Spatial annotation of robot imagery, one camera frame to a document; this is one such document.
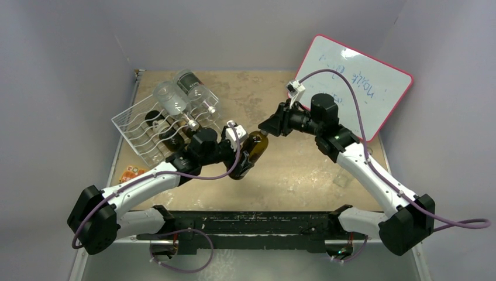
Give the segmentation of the dark wine bottle foil neck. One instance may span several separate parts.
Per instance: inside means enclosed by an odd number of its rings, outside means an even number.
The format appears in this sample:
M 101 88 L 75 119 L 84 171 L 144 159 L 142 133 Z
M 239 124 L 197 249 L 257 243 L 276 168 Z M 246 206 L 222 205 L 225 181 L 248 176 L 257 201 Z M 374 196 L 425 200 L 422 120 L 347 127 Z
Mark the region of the dark wine bottle foil neck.
M 243 142 L 241 147 L 240 160 L 243 156 L 243 152 L 248 152 L 250 154 L 250 162 L 255 165 L 262 154 L 268 147 L 268 133 L 265 131 L 253 131 L 248 135 L 248 138 Z M 235 169 L 229 174 L 229 177 L 233 180 L 237 179 L 237 165 Z

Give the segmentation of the olive wine bottle beige label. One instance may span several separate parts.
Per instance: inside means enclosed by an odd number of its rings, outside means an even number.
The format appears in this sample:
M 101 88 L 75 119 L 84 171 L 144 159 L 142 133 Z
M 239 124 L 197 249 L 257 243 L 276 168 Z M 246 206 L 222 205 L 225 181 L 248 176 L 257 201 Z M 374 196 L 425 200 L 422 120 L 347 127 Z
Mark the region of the olive wine bottle beige label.
M 184 135 L 189 139 L 191 139 L 197 133 L 197 130 L 191 129 L 185 121 L 180 121 L 179 126 Z

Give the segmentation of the dark green wine bottle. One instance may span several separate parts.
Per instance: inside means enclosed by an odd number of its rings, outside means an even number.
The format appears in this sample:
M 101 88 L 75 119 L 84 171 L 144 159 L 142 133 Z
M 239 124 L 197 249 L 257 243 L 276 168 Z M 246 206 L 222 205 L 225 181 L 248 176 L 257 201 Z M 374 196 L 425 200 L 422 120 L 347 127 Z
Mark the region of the dark green wine bottle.
M 170 152 L 176 152 L 185 147 L 185 140 L 178 132 L 180 127 L 177 123 L 171 122 L 157 110 L 149 111 L 144 119 Z

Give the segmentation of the round clear bottle silver cap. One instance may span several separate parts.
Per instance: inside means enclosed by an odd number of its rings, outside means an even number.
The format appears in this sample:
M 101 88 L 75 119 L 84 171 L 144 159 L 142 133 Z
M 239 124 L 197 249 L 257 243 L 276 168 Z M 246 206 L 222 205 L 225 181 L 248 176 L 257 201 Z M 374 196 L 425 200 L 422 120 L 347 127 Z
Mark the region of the round clear bottle silver cap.
M 173 81 L 159 83 L 153 90 L 153 96 L 176 121 L 184 121 L 193 131 L 199 128 L 199 123 L 191 115 L 190 99 Z

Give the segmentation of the tall clear bottle silver cap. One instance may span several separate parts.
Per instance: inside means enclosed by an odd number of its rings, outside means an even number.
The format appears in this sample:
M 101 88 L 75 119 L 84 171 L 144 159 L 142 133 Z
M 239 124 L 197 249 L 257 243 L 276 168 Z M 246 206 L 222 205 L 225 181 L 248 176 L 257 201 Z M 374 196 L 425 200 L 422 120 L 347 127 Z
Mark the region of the tall clear bottle silver cap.
M 219 98 L 189 69 L 179 71 L 173 82 L 186 94 L 194 108 L 211 115 L 219 112 Z

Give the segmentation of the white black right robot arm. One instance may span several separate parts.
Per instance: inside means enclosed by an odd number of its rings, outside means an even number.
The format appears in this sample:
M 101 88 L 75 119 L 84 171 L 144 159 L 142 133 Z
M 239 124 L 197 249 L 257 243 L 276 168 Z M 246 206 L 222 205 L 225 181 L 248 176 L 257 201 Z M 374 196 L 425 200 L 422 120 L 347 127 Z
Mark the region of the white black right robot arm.
M 310 109 L 289 100 L 279 103 L 258 128 L 274 136 L 292 131 L 314 136 L 319 151 L 357 179 L 383 210 L 380 215 L 350 207 L 329 221 L 330 234 L 379 237 L 390 252 L 401 256 L 432 234 L 434 221 L 425 212 L 435 212 L 435 201 L 428 194 L 418 196 L 367 156 L 364 143 L 340 124 L 338 112 L 333 97 L 320 93 L 312 97 Z

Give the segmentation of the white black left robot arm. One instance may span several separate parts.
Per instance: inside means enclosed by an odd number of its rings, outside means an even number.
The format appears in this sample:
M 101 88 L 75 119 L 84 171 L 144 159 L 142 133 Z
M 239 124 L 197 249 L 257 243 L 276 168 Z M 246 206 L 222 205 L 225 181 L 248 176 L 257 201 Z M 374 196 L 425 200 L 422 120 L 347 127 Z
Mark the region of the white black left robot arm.
M 98 189 L 91 185 L 83 189 L 67 219 L 74 233 L 71 247 L 84 248 L 95 255 L 115 240 L 132 235 L 171 237 L 174 223 L 164 217 L 159 207 L 138 211 L 137 218 L 133 218 L 132 209 L 190 180 L 219 180 L 234 172 L 245 155 L 241 146 L 248 134 L 233 121 L 227 123 L 223 134 L 217 142 L 213 129 L 200 129 L 185 150 L 148 172 L 115 186 Z

